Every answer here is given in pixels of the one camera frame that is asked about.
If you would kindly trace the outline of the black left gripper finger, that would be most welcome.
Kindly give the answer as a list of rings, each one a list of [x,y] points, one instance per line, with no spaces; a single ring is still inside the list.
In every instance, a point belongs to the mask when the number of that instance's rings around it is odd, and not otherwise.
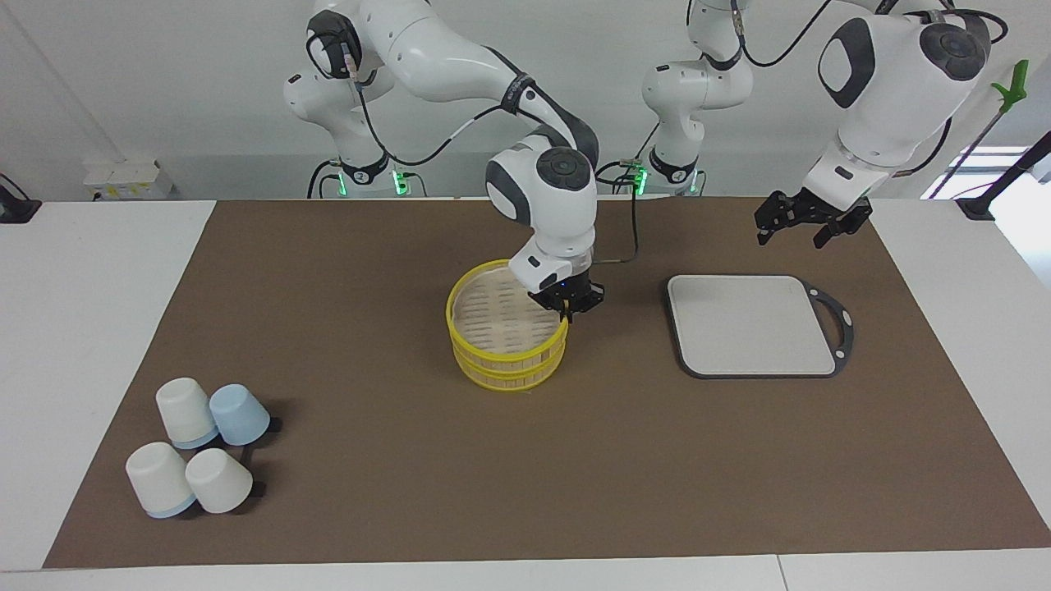
[[[817,248],[817,250],[821,250],[833,238],[838,238],[838,236],[856,235],[862,226],[862,216],[844,216],[843,218],[834,218],[834,220],[826,223],[822,227],[821,231],[818,231],[817,235],[815,235],[815,239],[812,239],[815,248]]]
[[[766,246],[772,235],[794,226],[791,205],[760,205],[755,210],[757,240],[759,246]]]

